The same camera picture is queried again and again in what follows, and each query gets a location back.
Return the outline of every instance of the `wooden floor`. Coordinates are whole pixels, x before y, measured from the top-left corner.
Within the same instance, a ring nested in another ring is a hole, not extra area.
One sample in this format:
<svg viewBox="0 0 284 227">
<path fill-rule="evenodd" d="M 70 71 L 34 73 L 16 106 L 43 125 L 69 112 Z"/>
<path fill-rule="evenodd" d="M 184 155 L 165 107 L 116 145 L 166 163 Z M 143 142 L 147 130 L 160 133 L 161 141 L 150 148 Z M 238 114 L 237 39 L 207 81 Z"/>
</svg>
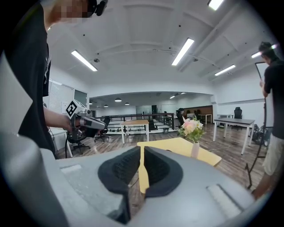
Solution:
<svg viewBox="0 0 284 227">
<path fill-rule="evenodd" d="M 213 142 L 213 130 L 214 124 L 207 124 L 204 126 L 205 134 L 200 140 L 200 146 L 214 154 L 222 157 L 222 161 L 217 166 L 224 174 L 228 175 L 235 181 L 239 182 L 244 187 L 249 185 L 249 178 L 247 171 L 245 170 L 245 164 L 248 163 L 249 166 L 252 165 L 256 153 L 258 151 L 259 145 L 256 145 L 252 141 L 252 146 L 246 146 L 245 152 L 241 155 L 242 146 L 245 139 L 246 129 L 231 129 L 228 127 L 226 138 L 223 138 L 224 129 L 217 128 L 216 141 Z M 168 134 L 150 134 L 150 141 L 163 140 L 178 137 L 177 133 L 168 133 Z M 91 149 L 85 148 L 82 156 L 89 156 L 100 154 L 104 152 L 109 152 L 113 150 L 118 150 L 128 146 L 137 145 L 137 142 L 146 141 L 146 135 L 130 135 L 125 136 L 125 144 L 122 144 L 121 136 L 110 136 L 110 140 L 107 139 L 103 142 L 101 139 L 98 139 L 97 142 L 94 142 L 93 138 L 87 138 L 82 142 L 85 145 L 91 147 Z M 74 157 L 79 157 L 79 150 L 72 151 Z M 266 154 L 266 148 L 263 146 L 260 155 Z M 61 149 L 57 152 L 59 158 L 65 158 L 65 151 Z M 252 187 L 253 190 L 259 183 L 264 173 L 262 168 L 263 159 L 258 159 L 254 169 L 251 172 L 252 176 Z M 139 207 L 142 205 L 142 195 L 139 191 L 139 181 L 137 181 L 138 175 L 136 174 L 131 181 L 130 185 L 130 204 L 131 204 L 131 213 L 134 215 Z"/>
</svg>

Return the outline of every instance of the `flower bouquet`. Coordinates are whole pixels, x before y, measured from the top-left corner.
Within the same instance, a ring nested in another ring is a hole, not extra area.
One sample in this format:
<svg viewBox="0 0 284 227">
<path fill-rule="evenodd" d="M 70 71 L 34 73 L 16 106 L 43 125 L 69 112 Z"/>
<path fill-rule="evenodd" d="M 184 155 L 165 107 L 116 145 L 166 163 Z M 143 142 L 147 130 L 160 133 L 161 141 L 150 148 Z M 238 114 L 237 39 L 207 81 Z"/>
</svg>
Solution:
<svg viewBox="0 0 284 227">
<path fill-rule="evenodd" d="M 193 142 L 191 157 L 197 158 L 199 151 L 199 139 L 204 134 L 202 131 L 203 124 L 200 123 L 196 117 L 193 117 L 191 120 L 187 118 L 181 128 L 178 130 L 178 133 L 188 141 Z"/>
</svg>

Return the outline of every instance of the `white wall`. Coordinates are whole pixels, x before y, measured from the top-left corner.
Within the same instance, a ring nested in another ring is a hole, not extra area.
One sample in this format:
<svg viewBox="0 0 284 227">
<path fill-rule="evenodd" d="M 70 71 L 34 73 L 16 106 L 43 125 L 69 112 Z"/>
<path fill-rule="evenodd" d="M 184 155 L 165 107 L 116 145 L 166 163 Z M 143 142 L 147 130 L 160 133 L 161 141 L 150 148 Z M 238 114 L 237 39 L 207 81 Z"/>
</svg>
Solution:
<svg viewBox="0 0 284 227">
<path fill-rule="evenodd" d="M 189 108 L 197 106 L 210 106 L 212 105 L 210 94 L 183 94 L 177 96 L 176 108 Z"/>
<path fill-rule="evenodd" d="M 175 67 L 163 68 L 137 64 L 133 67 L 119 66 L 102 72 L 100 78 L 93 78 L 90 97 L 132 92 L 198 92 L 213 94 L 209 81 L 189 77 L 186 72 L 178 72 Z"/>
<path fill-rule="evenodd" d="M 121 107 L 108 107 L 105 109 L 94 109 L 96 110 L 97 117 L 110 116 L 110 115 L 125 115 L 125 114 L 136 114 L 135 106 L 121 106 Z"/>
<path fill-rule="evenodd" d="M 216 79 L 213 83 L 217 112 L 234 114 L 240 107 L 243 119 L 253 119 L 260 127 L 264 121 L 264 97 L 259 87 L 260 77 L 256 66 L 250 65 L 227 78 Z"/>
</svg>

